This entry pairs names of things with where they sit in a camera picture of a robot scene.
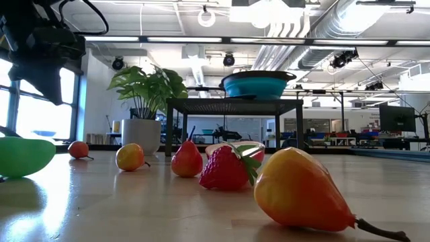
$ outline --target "blue bowl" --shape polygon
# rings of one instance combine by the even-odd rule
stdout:
[[[230,97],[250,95],[256,99],[279,99],[287,82],[295,78],[285,71],[244,71],[223,78],[220,87]]]

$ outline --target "ceiling light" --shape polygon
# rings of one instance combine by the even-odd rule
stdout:
[[[311,50],[355,50],[355,47],[348,46],[309,46]]]
[[[130,36],[85,36],[86,41],[91,42],[137,42],[139,37]]]
[[[139,1],[139,0],[90,0],[92,3],[111,3],[115,5],[172,5],[172,3],[176,3],[178,5],[187,5],[187,6],[201,6],[201,5],[207,5],[207,6],[214,6],[218,7],[219,4],[217,2],[209,2],[209,1],[170,1],[170,0],[160,0],[160,1],[154,1],[154,0],[145,0],[145,1]]]
[[[231,38],[232,43],[262,43],[262,44],[303,44],[304,40],[283,38]]]
[[[410,46],[430,46],[430,40],[401,40],[396,45],[410,45]]]
[[[205,42],[221,43],[221,38],[202,38],[202,37],[148,37],[148,42]]]
[[[197,21],[199,22],[199,25],[201,25],[203,27],[211,27],[211,26],[213,26],[215,24],[215,19],[216,19],[215,13],[213,11],[206,10],[206,6],[204,6],[204,10],[201,10],[199,12],[199,15],[197,16]],[[205,13],[209,13],[210,14],[210,18],[208,20],[203,20],[203,15]]]
[[[387,40],[315,40],[313,44],[345,44],[345,45],[386,45]]]

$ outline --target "red strawberry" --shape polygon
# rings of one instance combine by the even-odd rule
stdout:
[[[237,149],[233,152],[232,147],[223,146],[210,155],[199,184],[208,189],[239,190],[248,180],[251,185],[254,184],[254,177],[257,177],[254,168],[260,165],[260,162],[250,157],[241,157]]]

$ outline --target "black metal table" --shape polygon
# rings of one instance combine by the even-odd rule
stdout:
[[[235,98],[169,98],[167,99],[167,138],[166,157],[171,156],[173,109],[183,115],[182,142],[187,139],[188,115],[252,115],[275,116],[276,149],[281,148],[280,116],[296,109],[297,119],[297,147],[304,148],[303,143],[303,100],[277,99],[277,100],[247,100]]]

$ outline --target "white pot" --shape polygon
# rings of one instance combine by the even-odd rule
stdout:
[[[161,123],[155,120],[122,120],[122,145],[136,143],[145,155],[154,155],[160,148]]]

